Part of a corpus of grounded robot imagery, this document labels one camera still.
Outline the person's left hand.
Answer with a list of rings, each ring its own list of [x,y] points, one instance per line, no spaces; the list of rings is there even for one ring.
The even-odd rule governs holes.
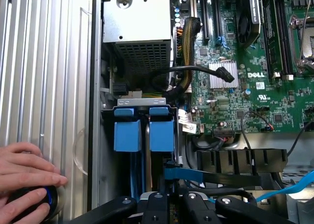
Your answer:
[[[68,179],[44,159],[38,146],[18,142],[0,148],[0,191],[26,187],[63,186]]]

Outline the person's right hand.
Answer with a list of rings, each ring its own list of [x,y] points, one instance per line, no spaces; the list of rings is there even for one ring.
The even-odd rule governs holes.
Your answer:
[[[31,206],[38,204],[44,199],[47,191],[44,188],[30,191],[18,199],[7,203],[7,200],[11,196],[10,192],[0,193],[0,223],[10,224],[18,215],[30,208]],[[50,206],[47,203],[42,203],[36,210],[29,213],[16,224],[40,224],[50,211]]]

